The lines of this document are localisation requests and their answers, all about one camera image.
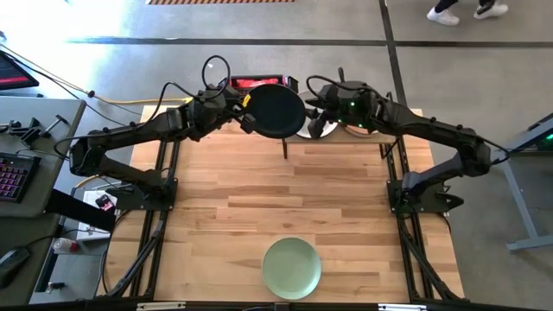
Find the butcher block tabletop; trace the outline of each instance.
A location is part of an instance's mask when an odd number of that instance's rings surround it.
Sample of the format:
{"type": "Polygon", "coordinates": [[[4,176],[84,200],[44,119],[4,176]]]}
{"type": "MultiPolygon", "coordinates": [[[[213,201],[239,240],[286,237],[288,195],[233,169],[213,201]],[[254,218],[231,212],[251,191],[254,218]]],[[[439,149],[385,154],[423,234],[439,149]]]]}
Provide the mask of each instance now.
{"type": "MultiPolygon", "coordinates": [[[[143,120],[154,108],[144,108],[143,120]]],[[[411,170],[434,165],[427,141],[404,140],[411,170]]],[[[135,146],[130,165],[153,168],[158,146],[135,146]]],[[[408,301],[397,221],[386,199],[388,169],[377,143],[294,144],[285,160],[281,140],[247,135],[232,122],[199,143],[181,142],[175,176],[156,300],[281,301],[265,287],[261,264],[274,242],[297,237],[316,248],[322,263],[319,285],[300,301],[408,301]]],[[[130,212],[113,234],[109,289],[137,256],[143,218],[142,211],[130,212]]],[[[430,263],[463,296],[446,222],[421,214],[421,227],[430,263]]],[[[418,265],[413,268],[420,282],[418,265]]],[[[148,274],[149,262],[143,286],[148,274]]]]}

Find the rgb keyboard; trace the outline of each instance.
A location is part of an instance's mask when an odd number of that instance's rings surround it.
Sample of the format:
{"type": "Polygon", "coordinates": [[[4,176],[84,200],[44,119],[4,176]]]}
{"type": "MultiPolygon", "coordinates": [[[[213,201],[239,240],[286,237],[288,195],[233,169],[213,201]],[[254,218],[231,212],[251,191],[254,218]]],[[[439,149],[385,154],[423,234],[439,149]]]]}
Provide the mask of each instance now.
{"type": "Polygon", "coordinates": [[[41,158],[0,152],[0,201],[19,203],[41,158]]]}

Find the yellow cable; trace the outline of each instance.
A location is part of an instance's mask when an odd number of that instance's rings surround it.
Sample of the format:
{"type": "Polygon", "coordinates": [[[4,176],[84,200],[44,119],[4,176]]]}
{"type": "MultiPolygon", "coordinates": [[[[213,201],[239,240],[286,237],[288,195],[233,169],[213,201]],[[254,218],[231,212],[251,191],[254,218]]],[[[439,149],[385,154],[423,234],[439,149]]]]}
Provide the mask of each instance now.
{"type": "Polygon", "coordinates": [[[98,176],[97,175],[94,175],[94,176],[90,176],[90,177],[86,177],[84,180],[80,181],[77,185],[75,185],[76,188],[80,188],[80,187],[83,187],[88,181],[93,181],[95,179],[97,179],[98,176]]]}
{"type": "MultiPolygon", "coordinates": [[[[23,59],[23,60],[27,61],[29,64],[39,68],[42,72],[48,74],[53,79],[58,80],[58,82],[63,83],[64,85],[69,86],[69,87],[71,87],[72,89],[74,89],[76,91],[83,92],[86,95],[88,95],[90,93],[89,91],[85,90],[84,88],[76,86],[76,85],[74,85],[70,82],[67,82],[66,80],[64,80],[60,76],[49,72],[44,67],[41,67],[41,66],[35,64],[32,60],[29,60],[28,58],[26,58],[25,56],[22,56],[21,54],[17,53],[16,51],[12,50],[11,48],[6,47],[2,43],[0,43],[0,47],[5,48],[6,50],[10,51],[10,53],[14,54],[15,56],[19,57],[20,59],[23,59]]],[[[114,104],[114,105],[136,105],[136,104],[147,104],[147,103],[157,103],[157,102],[159,102],[159,99],[113,100],[113,99],[109,99],[109,98],[103,98],[103,97],[100,97],[100,96],[97,96],[97,95],[95,95],[94,98],[97,98],[97,99],[99,99],[103,102],[106,102],[107,104],[114,104]]],[[[162,99],[162,102],[183,102],[184,104],[188,104],[191,101],[192,101],[192,98],[166,98],[166,99],[162,99]]]]}

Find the person's feet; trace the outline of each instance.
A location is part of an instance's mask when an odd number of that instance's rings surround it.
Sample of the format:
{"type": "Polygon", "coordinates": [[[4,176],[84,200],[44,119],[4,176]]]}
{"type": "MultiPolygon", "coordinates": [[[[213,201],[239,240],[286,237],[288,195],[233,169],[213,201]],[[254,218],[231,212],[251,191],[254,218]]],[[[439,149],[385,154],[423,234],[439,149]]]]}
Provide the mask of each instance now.
{"type": "Polygon", "coordinates": [[[432,8],[426,17],[430,19],[430,21],[439,22],[440,24],[446,26],[457,26],[459,23],[459,17],[453,15],[453,13],[449,10],[443,10],[440,13],[436,13],[435,8],[432,8]]]}
{"type": "Polygon", "coordinates": [[[507,13],[508,10],[509,7],[507,4],[502,4],[499,3],[499,1],[496,1],[490,5],[478,6],[478,9],[474,12],[474,18],[482,20],[488,17],[500,17],[507,13]]]}

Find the concrete floor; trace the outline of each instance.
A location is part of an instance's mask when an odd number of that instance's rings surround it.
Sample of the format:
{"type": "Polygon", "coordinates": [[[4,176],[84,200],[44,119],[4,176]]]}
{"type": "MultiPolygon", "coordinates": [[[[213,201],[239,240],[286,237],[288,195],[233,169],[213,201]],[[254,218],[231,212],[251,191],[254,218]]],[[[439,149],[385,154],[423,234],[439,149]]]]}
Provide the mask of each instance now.
{"type": "MultiPolygon", "coordinates": [[[[397,40],[409,41],[553,41],[548,0],[511,0],[511,11],[498,21],[472,18],[476,1],[461,2],[454,12],[457,28],[425,19],[434,0],[388,0],[397,40]]],[[[155,38],[271,38],[384,40],[378,0],[296,0],[292,4],[147,6],[143,1],[0,0],[0,29],[10,47],[73,83],[116,99],[157,98],[162,84],[174,80],[200,88],[200,68],[211,54],[225,56],[234,74],[285,73],[304,87],[311,74],[336,78],[338,66],[348,79],[361,79],[380,90],[394,88],[387,48],[314,46],[87,45],[63,43],[68,37],[128,36],[155,38]],[[27,11],[29,5],[39,10],[27,11]],[[35,29],[22,29],[14,11],[30,14],[35,29]]],[[[503,143],[551,113],[551,49],[398,48],[410,107],[426,116],[475,128],[503,143]]],[[[213,80],[222,76],[215,64],[213,80]]],[[[66,98],[63,90],[41,80],[48,97],[66,98]]],[[[169,96],[181,96],[171,91],[169,96]]],[[[137,116],[89,100],[121,122],[137,116]]],[[[133,106],[140,112],[142,107],[133,106]]],[[[114,126],[87,111],[78,134],[114,126]]],[[[436,162],[453,150],[432,144],[436,162]]],[[[113,152],[129,161],[130,149],[113,152]]],[[[64,168],[56,187],[69,191],[79,178],[64,168]]],[[[510,254],[505,243],[526,238],[505,178],[497,169],[477,179],[456,179],[452,193],[466,201],[451,212],[455,254],[467,298],[476,302],[527,308],[553,306],[553,247],[510,254]]],[[[553,233],[553,213],[532,210],[541,233],[553,233]]],[[[98,283],[98,256],[69,258],[55,281],[73,276],[68,289],[36,295],[33,302],[92,297],[98,283]]]]}

